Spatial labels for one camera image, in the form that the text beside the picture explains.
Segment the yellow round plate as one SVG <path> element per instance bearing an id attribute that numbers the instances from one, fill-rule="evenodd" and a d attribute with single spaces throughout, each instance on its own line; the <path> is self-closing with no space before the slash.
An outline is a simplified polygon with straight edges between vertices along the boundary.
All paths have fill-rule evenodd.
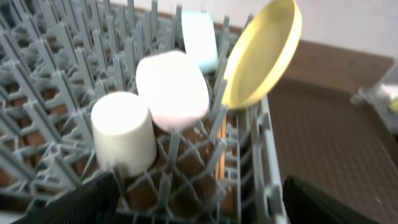
<path id="1" fill-rule="evenodd" d="M 295 0 L 271 1 L 264 7 L 229 55 L 221 103 L 236 110 L 266 96 L 286 71 L 301 33 L 302 14 Z"/>

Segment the green orange snack wrapper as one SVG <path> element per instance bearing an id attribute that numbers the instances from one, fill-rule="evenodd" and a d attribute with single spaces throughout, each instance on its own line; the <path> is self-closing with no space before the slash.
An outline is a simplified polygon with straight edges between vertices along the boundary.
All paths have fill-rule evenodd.
<path id="1" fill-rule="evenodd" d="M 387 109 L 392 114 L 398 114 L 398 97 L 395 97 L 389 101 Z"/>

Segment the pink bowl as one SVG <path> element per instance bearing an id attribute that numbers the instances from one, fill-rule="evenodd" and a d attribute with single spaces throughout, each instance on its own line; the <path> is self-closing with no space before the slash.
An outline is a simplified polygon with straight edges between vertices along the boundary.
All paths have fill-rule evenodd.
<path id="1" fill-rule="evenodd" d="M 198 65 L 174 50 L 143 58 L 136 69 L 138 95 L 164 131 L 182 130 L 209 110 L 209 93 Z"/>

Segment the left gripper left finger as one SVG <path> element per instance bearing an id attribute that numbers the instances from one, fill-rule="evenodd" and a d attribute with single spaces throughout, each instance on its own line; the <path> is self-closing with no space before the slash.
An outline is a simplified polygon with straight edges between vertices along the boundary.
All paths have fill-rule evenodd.
<path id="1" fill-rule="evenodd" d="M 44 208 L 29 212 L 12 224 L 111 223 L 120 198 L 113 173 L 101 174 Z"/>

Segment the white cup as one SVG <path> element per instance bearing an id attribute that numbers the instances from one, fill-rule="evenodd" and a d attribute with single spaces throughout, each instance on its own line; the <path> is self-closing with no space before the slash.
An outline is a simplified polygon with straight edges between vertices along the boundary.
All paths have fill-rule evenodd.
<path id="1" fill-rule="evenodd" d="M 102 169 L 117 167 L 121 176 L 134 177 L 155 161 L 152 119 L 139 96 L 117 91 L 100 98 L 91 110 L 91 124 Z"/>

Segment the white napkin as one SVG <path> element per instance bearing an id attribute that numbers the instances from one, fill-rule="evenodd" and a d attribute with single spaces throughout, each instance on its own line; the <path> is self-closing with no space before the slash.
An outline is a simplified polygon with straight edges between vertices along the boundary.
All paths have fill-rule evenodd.
<path id="1" fill-rule="evenodd" d="M 397 98 L 398 86 L 381 84 L 381 86 L 379 87 L 379 92 L 381 96 L 393 100 L 394 98 Z"/>

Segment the wooden chopstick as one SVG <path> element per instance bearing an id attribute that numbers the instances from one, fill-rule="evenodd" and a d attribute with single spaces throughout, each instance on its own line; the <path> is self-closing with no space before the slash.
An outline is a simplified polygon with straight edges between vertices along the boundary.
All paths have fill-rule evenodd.
<path id="1" fill-rule="evenodd" d="M 219 165 L 219 145 L 220 145 L 220 139 L 221 139 L 221 136 L 222 136 L 222 128 L 220 128 L 220 130 L 218 131 L 218 134 L 217 134 L 217 141 L 216 141 L 216 166 L 215 166 L 215 179 L 219 179 L 219 168 L 220 168 L 220 165 Z"/>
<path id="2" fill-rule="evenodd" d="M 219 137 L 220 139 L 225 139 L 226 137 L 226 118 L 224 118 L 223 123 L 221 125 Z M 225 167 L 225 152 L 223 151 L 221 153 L 219 169 L 218 169 L 218 178 L 220 180 L 224 179 L 224 167 Z"/>

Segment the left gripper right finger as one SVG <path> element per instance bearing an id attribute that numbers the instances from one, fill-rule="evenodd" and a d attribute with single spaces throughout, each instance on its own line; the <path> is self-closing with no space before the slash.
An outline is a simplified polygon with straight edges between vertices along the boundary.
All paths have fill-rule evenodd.
<path id="1" fill-rule="evenodd" d="M 286 178 L 282 199 L 291 223 L 377 224 L 295 175 Z"/>

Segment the light blue bowl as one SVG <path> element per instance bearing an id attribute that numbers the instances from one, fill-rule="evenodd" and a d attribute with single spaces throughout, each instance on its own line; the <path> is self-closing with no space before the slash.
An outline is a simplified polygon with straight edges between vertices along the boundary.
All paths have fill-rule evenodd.
<path id="1" fill-rule="evenodd" d="M 218 66 L 213 20 L 207 12 L 182 11 L 181 25 L 186 54 L 202 73 L 214 72 Z"/>

